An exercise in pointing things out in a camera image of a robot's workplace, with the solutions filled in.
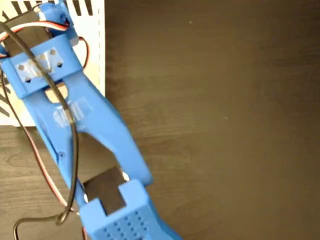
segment blue 3d printed part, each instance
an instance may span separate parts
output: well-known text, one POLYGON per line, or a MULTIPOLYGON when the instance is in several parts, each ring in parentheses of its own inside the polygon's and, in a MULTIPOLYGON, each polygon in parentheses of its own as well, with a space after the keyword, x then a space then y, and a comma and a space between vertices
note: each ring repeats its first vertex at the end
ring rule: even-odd
MULTIPOLYGON (((31 49, 58 84, 68 89, 66 98, 75 118, 78 132, 88 133, 112 151, 130 181, 118 190, 125 206, 108 214, 99 198, 85 201, 85 192, 77 181, 75 200, 83 226, 92 240, 181 240, 158 216, 145 189, 152 175, 119 113, 96 89, 83 72, 72 48, 77 38, 66 6, 44 3, 39 6, 49 21, 70 24, 68 31, 53 31, 54 36, 31 49)), ((67 186, 71 187, 73 148, 68 119, 45 90, 48 84, 25 53, 8 57, 1 67, 16 95, 30 112, 53 160, 67 186)))

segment wire bundle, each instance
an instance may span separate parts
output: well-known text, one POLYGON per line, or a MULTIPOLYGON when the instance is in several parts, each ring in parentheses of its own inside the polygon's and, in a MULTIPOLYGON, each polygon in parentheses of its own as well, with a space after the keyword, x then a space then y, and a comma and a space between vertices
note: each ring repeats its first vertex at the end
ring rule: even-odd
MULTIPOLYGON (((39 21, 39 22, 31 22, 31 23, 25 23, 25 24, 20 24, 15 27, 8 27, 5 23, 0 22, 0 29, 3 31, 3 33, 0 34, 0 41, 3 41, 7 37, 12 38, 16 44, 25 52, 25 54, 31 59, 32 63, 35 65, 36 68, 38 68, 39 72, 42 74, 43 78, 46 80, 47 84, 55 94, 56 98, 59 100, 59 103, 62 105, 62 108, 67 116, 67 119, 69 121, 70 129, 71 129, 71 134, 72 134, 72 145, 73 145, 73 170, 72 170, 72 179, 71 179, 71 188, 69 191, 69 196, 68 200, 66 201, 63 196, 61 195, 60 191, 58 190, 57 186, 55 185, 54 181, 50 177, 42 159, 39 154, 39 151, 36 147, 35 142, 33 141, 30 133, 28 130, 23 126, 22 122, 20 121, 14 107, 12 106, 9 96, 7 94, 7 91, 5 90, 5 83, 4 83, 4 73, 2 69, 0 69, 0 81, 1 85, 3 88, 4 95, 7 99, 8 105, 11 108, 15 118, 17 119, 18 123, 22 127, 29 143, 30 146, 33 150, 35 159, 37 161, 37 164, 43 174, 44 179, 46 180, 49 188, 53 192, 53 194, 57 197, 59 202, 65 207, 64 211, 60 214, 57 215, 52 215, 52 216, 47 216, 47 217, 30 217, 30 218, 21 218, 19 219, 14 227, 13 227, 13 235, 15 240, 19 240, 18 237, 18 226, 22 223, 27 223, 27 222, 47 222, 47 221, 55 221, 55 223, 59 226, 65 222, 67 219, 68 215, 70 212, 73 212, 72 204, 74 202, 75 198, 75 192, 76 192, 76 181, 77 181, 77 176, 78 176, 78 162, 79 162, 79 141, 78 141, 78 132, 77 132, 77 126, 76 126, 76 120, 72 114, 71 109, 69 108, 67 102, 65 101, 64 97, 62 96, 60 90, 56 86, 54 80, 51 78, 51 76, 45 71, 43 66, 37 61, 36 56, 31 52, 31 50, 28 48, 28 46, 17 36, 16 32, 20 31, 21 29, 25 27, 47 27, 47 28, 52 28, 56 29, 59 31, 66 31, 68 29, 68 26, 66 25, 61 25, 58 23, 54 22, 48 22, 48 21, 39 21)), ((84 63, 84 67, 86 67, 88 63, 88 56, 89 56, 89 45, 86 42, 86 40, 83 37, 79 38, 81 41, 85 42, 86 48, 87 48, 87 53, 86 53, 86 59, 84 63)), ((87 233, 84 228, 82 228, 82 235, 83 239, 87 239, 87 233)))

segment dark wood surface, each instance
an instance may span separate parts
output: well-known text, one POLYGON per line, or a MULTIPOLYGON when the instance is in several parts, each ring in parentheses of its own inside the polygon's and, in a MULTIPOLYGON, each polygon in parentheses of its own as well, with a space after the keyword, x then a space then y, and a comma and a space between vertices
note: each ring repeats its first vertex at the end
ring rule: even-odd
MULTIPOLYGON (((320 239, 319 1, 108 0, 106 32, 107 98, 153 173, 160 215, 183 239, 320 239)), ((0 239, 11 240, 18 218, 62 207, 23 133, 0 127, 0 136, 0 239)), ((81 136, 81 180, 112 164, 81 136)), ((20 232, 81 239, 76 216, 20 232)))

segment black cable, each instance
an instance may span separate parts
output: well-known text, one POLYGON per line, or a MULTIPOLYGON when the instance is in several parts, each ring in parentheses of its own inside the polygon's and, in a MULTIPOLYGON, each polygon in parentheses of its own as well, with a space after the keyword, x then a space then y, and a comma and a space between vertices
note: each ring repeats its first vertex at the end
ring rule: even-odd
POLYGON ((64 211, 56 216, 50 217, 39 217, 39 218, 22 218, 16 222, 14 225, 14 237, 15 240, 19 240, 18 234, 16 234, 19 224, 25 222, 41 222, 41 221, 49 221, 56 219, 56 224, 61 225, 67 219, 71 209, 72 204, 75 199, 76 194, 76 183, 77 183, 77 176, 78 176, 78 162, 79 162, 79 140, 78 140, 78 133, 77 133, 77 126, 75 118, 65 101, 64 97, 62 96, 60 90, 56 86, 54 80, 51 76, 46 72, 43 66, 37 61, 36 56, 32 53, 29 47, 23 42, 5 23, 0 21, 0 29, 3 32, 6 32, 12 40, 25 52, 25 54, 31 59, 32 63, 35 67, 39 70, 43 78, 46 80, 49 87, 52 89, 53 93, 55 94, 56 98, 62 105, 62 108, 66 114, 66 117, 70 123, 71 134, 72 134, 72 145, 73 145, 73 170, 72 170, 72 179, 71 179, 71 188, 69 191, 69 197, 67 201, 67 206, 65 207, 64 211))

